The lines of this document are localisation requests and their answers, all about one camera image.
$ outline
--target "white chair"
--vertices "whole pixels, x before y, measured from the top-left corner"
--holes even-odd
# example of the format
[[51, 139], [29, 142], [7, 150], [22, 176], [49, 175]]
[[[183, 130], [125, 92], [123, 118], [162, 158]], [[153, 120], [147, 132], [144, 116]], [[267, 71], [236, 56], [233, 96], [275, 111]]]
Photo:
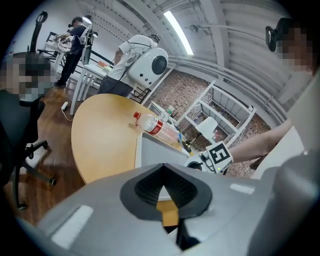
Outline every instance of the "white chair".
[[211, 116], [208, 116], [203, 122], [197, 125], [195, 128], [212, 144], [216, 142], [213, 139], [214, 131], [217, 128], [218, 123]]

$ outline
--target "human arm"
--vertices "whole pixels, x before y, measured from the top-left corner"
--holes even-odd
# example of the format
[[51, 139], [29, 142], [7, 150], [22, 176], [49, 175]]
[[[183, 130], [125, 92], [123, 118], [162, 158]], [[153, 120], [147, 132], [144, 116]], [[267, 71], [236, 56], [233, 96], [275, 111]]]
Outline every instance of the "human arm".
[[234, 163], [249, 161], [268, 154], [284, 135], [290, 130], [292, 123], [287, 119], [278, 127], [253, 136], [230, 148]]
[[115, 55], [114, 55], [114, 62], [113, 62], [114, 65], [118, 64], [118, 62], [121, 60], [122, 55], [124, 55], [124, 53], [120, 48], [118, 48], [118, 50], [115, 52]]

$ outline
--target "brick wall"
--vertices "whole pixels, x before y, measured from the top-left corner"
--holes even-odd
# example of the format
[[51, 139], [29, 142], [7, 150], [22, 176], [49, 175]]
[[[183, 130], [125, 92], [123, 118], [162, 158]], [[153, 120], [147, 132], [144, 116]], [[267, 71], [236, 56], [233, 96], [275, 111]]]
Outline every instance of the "brick wall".
[[[145, 106], [148, 107], [151, 101], [159, 104], [164, 109], [172, 105], [177, 110], [177, 114], [174, 118], [178, 120], [182, 116], [182, 114], [188, 110], [192, 103], [201, 95], [201, 93], [207, 88], [208, 85], [209, 83], [203, 79], [187, 73], [173, 70], [157, 88], [157, 90], [151, 95]], [[210, 98], [211, 92], [209, 91], [202, 98], [202, 100], [204, 102], [208, 102]], [[213, 103], [211, 103], [210, 105], [218, 112], [222, 111], [219, 106]], [[200, 106], [195, 106], [188, 114], [188, 117], [192, 118], [196, 124], [199, 124], [206, 118], [204, 114], [198, 113], [200, 109]], [[224, 111], [222, 115], [226, 119], [228, 119], [234, 126], [237, 126], [238, 122], [228, 113]], [[183, 119], [179, 124], [179, 128], [182, 129], [186, 126], [187, 123], [188, 121], [186, 119]], [[216, 141], [218, 142], [224, 140], [227, 135], [219, 127], [217, 127], [217, 130], [218, 138]], [[251, 122], [243, 132], [240, 142], [254, 135], [264, 133], [268, 130], [270, 130], [270, 127], [257, 114], [255, 114]], [[183, 129], [182, 134], [187, 138], [187, 140], [191, 141], [197, 136], [198, 131], [191, 124], [187, 124], [185, 129]], [[236, 139], [231, 146], [236, 145], [238, 141], [239, 139]], [[207, 141], [202, 135], [200, 135], [196, 142], [193, 144], [193, 146], [198, 151], [204, 151], [209, 145], [209, 141]], [[232, 164], [228, 168], [227, 175], [233, 177], [251, 177], [251, 175], [254, 173], [254, 170], [251, 170], [249, 165], [252, 162], [254, 162], [254, 160]]]
[[209, 83], [193, 75], [173, 70], [145, 103], [154, 101], [164, 109], [170, 105], [177, 110], [178, 120], [191, 104], [207, 88]]

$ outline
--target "white shirt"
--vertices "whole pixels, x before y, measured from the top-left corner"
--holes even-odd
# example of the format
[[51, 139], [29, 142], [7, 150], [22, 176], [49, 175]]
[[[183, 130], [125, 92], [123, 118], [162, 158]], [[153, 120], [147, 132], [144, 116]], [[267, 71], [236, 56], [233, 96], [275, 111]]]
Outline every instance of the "white shirt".
[[[126, 61], [132, 55], [132, 53], [137, 48], [142, 49], [143, 51], [147, 51], [148, 49], [150, 49], [149, 46], [157, 47], [157, 44], [151, 38], [141, 34], [134, 35], [128, 41], [120, 44], [119, 48], [123, 52], [123, 55], [118, 64], [115, 65], [114, 68], [108, 73], [108, 77], [119, 80], [123, 73], [126, 71]], [[131, 86], [132, 88], [135, 87], [136, 83], [128, 76], [127, 72], [123, 75], [121, 82]]]

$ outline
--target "wooden floor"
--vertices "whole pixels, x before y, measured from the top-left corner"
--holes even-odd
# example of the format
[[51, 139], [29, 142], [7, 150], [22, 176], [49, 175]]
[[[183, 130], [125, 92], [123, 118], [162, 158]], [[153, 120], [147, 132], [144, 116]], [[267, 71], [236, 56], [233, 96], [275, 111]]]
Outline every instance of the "wooden floor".
[[45, 109], [38, 120], [39, 141], [47, 140], [49, 150], [41, 151], [37, 170], [48, 177], [53, 175], [57, 179], [56, 186], [52, 187], [29, 174], [21, 175], [19, 184], [20, 201], [24, 201], [28, 205], [28, 208], [24, 211], [18, 210], [13, 204], [12, 182], [10, 181], [4, 187], [14, 213], [33, 225], [50, 208], [85, 184], [78, 173], [72, 154], [72, 122], [66, 120], [61, 111], [62, 104], [67, 101], [67, 94], [70, 95], [71, 99], [73, 91], [71, 89], [52, 88], [43, 99]]

